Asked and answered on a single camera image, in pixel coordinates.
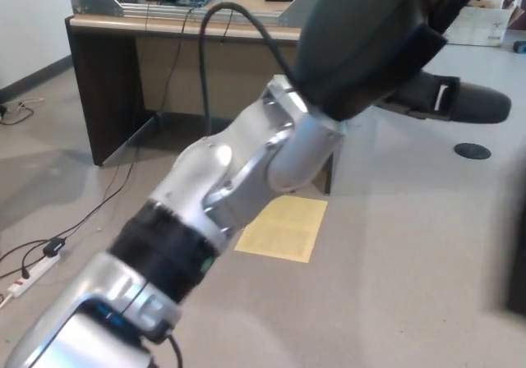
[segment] desk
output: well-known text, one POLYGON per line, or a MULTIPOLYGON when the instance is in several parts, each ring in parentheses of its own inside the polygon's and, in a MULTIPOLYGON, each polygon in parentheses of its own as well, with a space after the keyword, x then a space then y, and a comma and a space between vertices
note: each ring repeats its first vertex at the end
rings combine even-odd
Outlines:
MULTIPOLYGON (((230 0, 252 8, 285 8, 282 2, 230 0)), ((157 111, 202 114, 198 75, 199 23, 79 15, 66 20, 73 65, 95 164, 103 162, 157 111), (182 47, 173 74, 179 41, 182 47), (164 106, 161 107, 165 88, 164 106)), ((249 25, 210 23, 205 46, 213 117, 235 118, 281 71, 259 33, 249 25)), ((269 27, 289 62, 299 29, 269 27)), ((325 190, 330 189, 332 160, 325 190)))

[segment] baseboard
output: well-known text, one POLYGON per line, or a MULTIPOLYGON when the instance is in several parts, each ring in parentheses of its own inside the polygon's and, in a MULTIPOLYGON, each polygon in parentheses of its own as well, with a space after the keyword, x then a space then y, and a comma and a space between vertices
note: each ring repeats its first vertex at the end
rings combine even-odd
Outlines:
POLYGON ((73 66, 72 56, 61 58, 57 62, 38 70, 37 72, 22 78, 15 83, 0 89, 0 104, 11 101, 21 96, 25 92, 42 85, 44 82, 53 79, 73 66))

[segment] sheet of paper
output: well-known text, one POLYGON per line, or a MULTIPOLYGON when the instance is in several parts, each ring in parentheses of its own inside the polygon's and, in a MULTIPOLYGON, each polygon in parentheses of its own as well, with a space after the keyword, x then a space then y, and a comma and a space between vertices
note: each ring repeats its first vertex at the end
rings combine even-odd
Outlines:
POLYGON ((235 251, 308 263, 327 201, 285 195, 246 228, 235 251))

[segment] white power strip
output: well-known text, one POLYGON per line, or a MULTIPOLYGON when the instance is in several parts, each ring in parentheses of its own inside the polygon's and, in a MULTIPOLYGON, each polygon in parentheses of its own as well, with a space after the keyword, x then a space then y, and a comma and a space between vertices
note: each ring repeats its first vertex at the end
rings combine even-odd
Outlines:
POLYGON ((42 278, 42 276, 48 272, 59 260, 60 253, 54 257, 44 257, 35 267, 29 271, 30 277, 28 279, 20 278, 16 280, 7 289, 7 296, 0 304, 0 309, 2 309, 12 298, 18 298, 21 296, 28 288, 33 286, 37 280, 42 278))

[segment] cardboard box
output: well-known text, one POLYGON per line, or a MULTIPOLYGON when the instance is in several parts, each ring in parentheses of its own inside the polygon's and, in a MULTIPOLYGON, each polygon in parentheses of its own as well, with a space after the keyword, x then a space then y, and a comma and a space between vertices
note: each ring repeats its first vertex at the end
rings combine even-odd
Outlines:
POLYGON ((450 44, 501 46, 507 28, 524 13, 515 2, 506 4, 471 2, 445 32, 445 37, 450 44))

